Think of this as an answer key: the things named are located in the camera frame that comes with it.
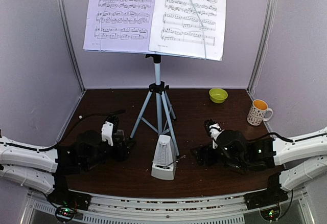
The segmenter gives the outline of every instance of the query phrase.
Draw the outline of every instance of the black cable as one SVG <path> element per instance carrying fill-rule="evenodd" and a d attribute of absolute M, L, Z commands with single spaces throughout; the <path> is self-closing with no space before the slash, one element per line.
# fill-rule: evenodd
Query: black cable
<path fill-rule="evenodd" d="M 252 139 L 252 140 L 248 140 L 248 142 L 253 142 L 253 141 L 257 141 L 257 140 L 260 140 L 260 139 L 263 139 L 264 137 L 267 137 L 267 136 L 277 136 L 278 138 L 280 138 L 282 141 L 285 141 L 285 142 L 289 142 L 289 143 L 293 143 L 294 141 L 292 141 L 291 139 L 288 139 L 286 137 L 283 137 L 281 135 L 279 135 L 278 133 L 276 132 L 271 132 L 271 133 L 267 133 L 263 136 L 260 136 L 258 138 L 255 138 L 255 139 Z"/>
<path fill-rule="evenodd" d="M 294 195 L 294 193 L 293 193 L 293 189 L 292 189 L 292 196 L 291 196 L 290 204 L 288 205 L 287 210 L 283 213 L 283 215 L 281 217 L 278 218 L 278 220 L 282 219 L 287 214 L 287 212 L 290 210 L 292 202 L 293 202 L 293 195 Z"/>
<path fill-rule="evenodd" d="M 80 123 L 82 122 L 83 120 L 89 118 L 89 117 L 94 117 L 94 116 L 99 116 L 99 117 L 104 117 L 104 116 L 114 116 L 114 115 L 119 115 L 119 114 L 122 114 L 124 113 L 125 110 L 117 110 L 117 111 L 114 111 L 112 113 L 109 113 L 109 114 L 89 114 L 89 115 L 86 115 L 85 117 L 82 117 L 80 120 L 78 120 L 72 127 L 71 129 L 66 133 L 66 136 L 63 137 L 59 142 L 56 142 L 56 144 L 54 144 L 53 146 L 50 146 L 50 147 L 47 147 L 47 148 L 43 148 L 43 149 L 36 149 L 36 148 L 33 148 L 33 147 L 28 147 L 28 146 L 22 146 L 22 145 L 17 145 L 17 144 L 14 144 L 14 143 L 6 143 L 6 145 L 8 146 L 12 146 L 12 147 L 17 147 L 17 148 L 21 148 L 21 149 L 26 149 L 26 150 L 31 150 L 31 151 L 40 151 L 40 152 L 44 152 L 44 151 L 50 151 L 52 149 L 54 149 L 56 146 L 59 146 L 68 136 L 69 134 L 73 131 L 73 129 Z"/>
<path fill-rule="evenodd" d="M 309 137 L 306 137 L 306 138 L 298 139 L 295 142 L 305 141 L 305 140 L 308 140 L 308 139 L 316 138 L 316 137 L 319 137 L 319 136 L 326 136 L 326 135 L 327 135 L 327 133 L 321 133 L 319 135 L 314 135 L 314 136 L 309 136 Z"/>

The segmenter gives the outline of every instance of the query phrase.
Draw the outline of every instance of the page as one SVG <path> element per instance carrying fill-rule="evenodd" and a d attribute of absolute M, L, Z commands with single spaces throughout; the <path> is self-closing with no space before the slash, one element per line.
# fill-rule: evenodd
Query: page
<path fill-rule="evenodd" d="M 225 21 L 226 0 L 155 0 L 149 50 L 221 60 Z"/>
<path fill-rule="evenodd" d="M 83 49 L 148 53 L 153 9 L 154 0 L 89 0 Z"/>

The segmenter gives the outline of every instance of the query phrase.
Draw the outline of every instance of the mug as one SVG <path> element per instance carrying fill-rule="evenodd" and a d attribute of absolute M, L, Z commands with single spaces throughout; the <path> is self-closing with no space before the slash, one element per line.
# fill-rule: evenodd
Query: mug
<path fill-rule="evenodd" d="M 269 117 L 265 118 L 266 113 L 270 111 Z M 270 109 L 266 102 L 263 100 L 254 100 L 250 108 L 249 114 L 247 115 L 247 121 L 249 124 L 258 126 L 262 121 L 268 121 L 272 117 L 272 109 Z"/>

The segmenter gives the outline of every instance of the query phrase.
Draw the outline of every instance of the yellow-green bowl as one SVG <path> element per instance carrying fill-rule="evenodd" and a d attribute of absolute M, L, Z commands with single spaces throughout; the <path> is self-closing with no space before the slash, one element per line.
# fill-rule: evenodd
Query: yellow-green bowl
<path fill-rule="evenodd" d="M 211 101 L 217 104 L 223 103 L 228 97 L 228 93 L 221 88 L 212 88 L 209 94 Z"/>

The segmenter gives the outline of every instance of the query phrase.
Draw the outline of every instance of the music stand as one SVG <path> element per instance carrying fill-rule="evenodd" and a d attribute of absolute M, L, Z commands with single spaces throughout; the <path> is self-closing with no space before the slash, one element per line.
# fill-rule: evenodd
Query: music stand
<path fill-rule="evenodd" d="M 143 106 L 141 108 L 141 111 L 139 112 L 138 118 L 135 122 L 134 128 L 132 130 L 132 133 L 130 135 L 130 139 L 133 139 L 137 127 L 142 120 L 145 122 L 150 128 L 152 128 L 155 132 L 158 133 L 158 135 L 165 135 L 170 132 L 172 141 L 174 143 L 175 151 L 176 151 L 176 156 L 179 157 L 179 150 L 176 142 L 176 137 L 174 133 L 174 128 L 172 124 L 172 120 L 170 116 L 172 116 L 173 120 L 176 121 L 176 116 L 174 113 L 174 110 L 172 108 L 172 104 L 170 103 L 170 100 L 168 98 L 166 90 L 169 89 L 169 86 L 165 86 L 165 82 L 161 81 L 160 77 L 160 64 L 161 64 L 161 55 L 156 55 L 156 54 L 147 54 L 145 56 L 146 58 L 152 57 L 153 58 L 153 63 L 154 63 L 154 73 L 155 73 L 155 83 L 152 83 L 149 85 L 149 92 L 147 97 L 145 98 L 145 101 L 143 103 Z M 157 101 L 157 121 L 158 121 L 158 129 L 155 128 L 150 122 L 148 122 L 144 117 L 144 111 L 147 108 L 147 105 L 149 103 L 149 100 L 152 96 L 152 93 L 156 94 L 156 101 Z M 166 123 L 164 128 L 162 129 L 162 107 L 161 104 L 163 105 L 163 108 L 165 110 L 166 114 Z"/>

